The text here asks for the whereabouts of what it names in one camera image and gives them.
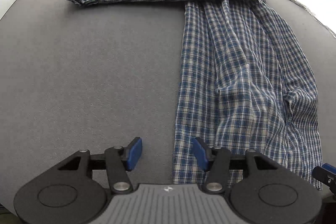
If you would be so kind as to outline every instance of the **blue rubber fingertip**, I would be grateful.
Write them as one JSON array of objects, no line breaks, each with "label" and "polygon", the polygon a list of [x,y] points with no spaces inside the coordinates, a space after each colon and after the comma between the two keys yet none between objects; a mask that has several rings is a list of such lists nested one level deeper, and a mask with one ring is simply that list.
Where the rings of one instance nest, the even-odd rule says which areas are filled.
[{"label": "blue rubber fingertip", "polygon": [[329,172],[331,172],[334,175],[336,175],[336,168],[333,167],[332,165],[330,165],[330,164],[323,164],[322,168],[325,169],[325,170],[328,170]]},{"label": "blue rubber fingertip", "polygon": [[129,157],[127,160],[127,169],[133,170],[137,165],[138,160],[141,157],[142,153],[142,139],[140,138],[135,145],[132,146],[129,152]]},{"label": "blue rubber fingertip", "polygon": [[198,166],[203,170],[206,171],[209,168],[209,161],[207,160],[205,149],[200,145],[200,143],[196,140],[192,140],[193,143],[193,153],[197,159]]}]

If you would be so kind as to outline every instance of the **gray felt surface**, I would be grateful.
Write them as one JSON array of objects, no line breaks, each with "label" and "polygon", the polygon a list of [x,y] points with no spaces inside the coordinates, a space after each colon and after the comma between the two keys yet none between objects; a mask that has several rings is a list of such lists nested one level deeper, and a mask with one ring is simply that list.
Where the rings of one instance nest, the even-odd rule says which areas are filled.
[{"label": "gray felt surface", "polygon": [[[289,0],[268,0],[315,72],[324,160],[336,165],[336,39]],[[170,183],[182,3],[80,8],[17,0],[0,21],[0,203],[79,148],[143,138],[134,183]],[[103,172],[95,172],[106,186]]]}]

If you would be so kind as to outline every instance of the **garment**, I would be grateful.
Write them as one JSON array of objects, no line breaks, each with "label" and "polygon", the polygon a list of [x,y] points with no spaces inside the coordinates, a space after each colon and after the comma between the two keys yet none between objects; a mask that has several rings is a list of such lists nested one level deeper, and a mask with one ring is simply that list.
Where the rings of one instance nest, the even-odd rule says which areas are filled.
[{"label": "garment", "polygon": [[[70,0],[78,5],[119,1]],[[202,183],[191,140],[255,149],[308,180],[322,164],[317,88],[288,24],[266,0],[185,1],[175,122],[175,183]],[[230,185],[242,173],[232,171]]]}]

